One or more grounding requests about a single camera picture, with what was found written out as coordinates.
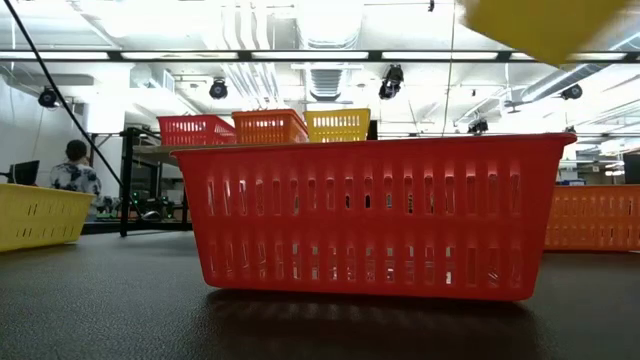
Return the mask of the person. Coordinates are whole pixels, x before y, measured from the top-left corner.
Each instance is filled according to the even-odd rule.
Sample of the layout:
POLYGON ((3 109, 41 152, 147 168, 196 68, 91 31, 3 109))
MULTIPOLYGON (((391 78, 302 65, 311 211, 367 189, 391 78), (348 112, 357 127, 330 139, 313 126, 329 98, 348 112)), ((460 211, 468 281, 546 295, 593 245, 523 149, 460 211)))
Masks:
POLYGON ((50 187, 93 195, 86 217, 86 221, 91 222, 96 219, 98 206, 102 201, 102 183, 96 170, 89 165, 87 153, 88 148, 85 142, 81 140, 68 142, 65 149, 66 161, 51 169, 50 187))

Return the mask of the black computer monitor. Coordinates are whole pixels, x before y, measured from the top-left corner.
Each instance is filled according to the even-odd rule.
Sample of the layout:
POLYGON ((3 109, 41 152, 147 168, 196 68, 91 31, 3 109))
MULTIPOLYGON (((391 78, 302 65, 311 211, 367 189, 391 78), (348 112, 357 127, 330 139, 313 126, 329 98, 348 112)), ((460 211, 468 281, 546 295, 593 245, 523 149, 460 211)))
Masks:
POLYGON ((39 160, 12 164, 7 172, 0 172, 0 176, 11 184, 33 186, 36 184, 39 165, 39 160))

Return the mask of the grey ceiling air vent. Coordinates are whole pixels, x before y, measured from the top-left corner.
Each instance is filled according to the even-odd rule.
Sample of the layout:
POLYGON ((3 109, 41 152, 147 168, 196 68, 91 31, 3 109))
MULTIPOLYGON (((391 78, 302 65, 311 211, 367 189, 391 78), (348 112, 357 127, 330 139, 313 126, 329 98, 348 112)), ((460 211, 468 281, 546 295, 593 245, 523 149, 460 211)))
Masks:
POLYGON ((312 69, 308 72, 310 94, 319 102, 333 102, 341 96, 343 70, 312 69))

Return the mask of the orange plastic basket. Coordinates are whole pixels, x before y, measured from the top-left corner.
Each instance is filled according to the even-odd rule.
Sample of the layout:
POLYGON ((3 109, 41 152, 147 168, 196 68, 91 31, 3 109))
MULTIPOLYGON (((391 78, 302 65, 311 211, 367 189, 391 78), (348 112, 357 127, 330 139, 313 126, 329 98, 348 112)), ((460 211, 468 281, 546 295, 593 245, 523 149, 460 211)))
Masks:
POLYGON ((237 142, 244 145, 307 143, 307 126, 293 109, 232 113, 237 142))
POLYGON ((640 251, 640 185, 558 186, 548 251, 640 251))

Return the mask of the yellow plastic basket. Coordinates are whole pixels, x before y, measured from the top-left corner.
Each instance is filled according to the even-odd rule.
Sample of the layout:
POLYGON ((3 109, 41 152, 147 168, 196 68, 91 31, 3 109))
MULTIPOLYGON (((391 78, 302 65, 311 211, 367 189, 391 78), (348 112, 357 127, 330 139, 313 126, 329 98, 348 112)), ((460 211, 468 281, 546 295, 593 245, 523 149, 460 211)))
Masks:
POLYGON ((0 184, 0 253, 75 242, 94 196, 0 184))
POLYGON ((456 0, 471 30, 549 65, 569 56, 620 18, 634 0, 456 0))
POLYGON ((311 143, 364 141, 370 124, 367 108, 306 111, 306 121, 311 143))

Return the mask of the black table mat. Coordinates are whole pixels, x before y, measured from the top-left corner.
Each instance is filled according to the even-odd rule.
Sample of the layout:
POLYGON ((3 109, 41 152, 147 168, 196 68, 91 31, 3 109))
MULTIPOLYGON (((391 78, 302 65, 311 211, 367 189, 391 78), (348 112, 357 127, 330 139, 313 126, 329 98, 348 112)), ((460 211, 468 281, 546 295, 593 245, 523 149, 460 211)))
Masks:
POLYGON ((0 254, 0 360, 640 360, 640 254, 548 253, 520 303, 217 290, 189 233, 0 254))

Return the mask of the red plastic basket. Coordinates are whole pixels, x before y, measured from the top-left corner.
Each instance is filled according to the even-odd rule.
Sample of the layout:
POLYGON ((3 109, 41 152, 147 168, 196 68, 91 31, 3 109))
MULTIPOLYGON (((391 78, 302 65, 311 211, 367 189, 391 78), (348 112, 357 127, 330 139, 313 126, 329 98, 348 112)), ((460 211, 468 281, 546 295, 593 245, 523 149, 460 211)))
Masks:
POLYGON ((571 133, 180 150, 217 288, 532 296, 571 133))
POLYGON ((217 115, 159 116, 157 120, 165 146, 236 143, 235 128, 217 115))

